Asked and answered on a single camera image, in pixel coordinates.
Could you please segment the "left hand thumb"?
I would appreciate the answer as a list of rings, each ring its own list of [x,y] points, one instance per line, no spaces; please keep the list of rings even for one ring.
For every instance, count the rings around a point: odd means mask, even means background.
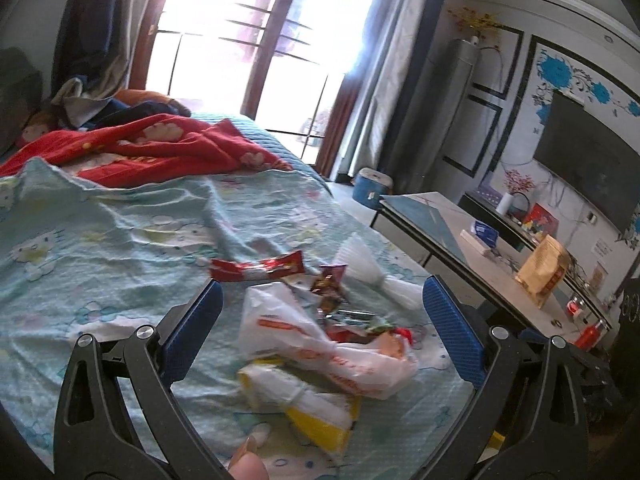
[[[269,480],[266,466],[257,455],[257,442],[253,436],[247,437],[235,451],[228,471],[235,480]]]

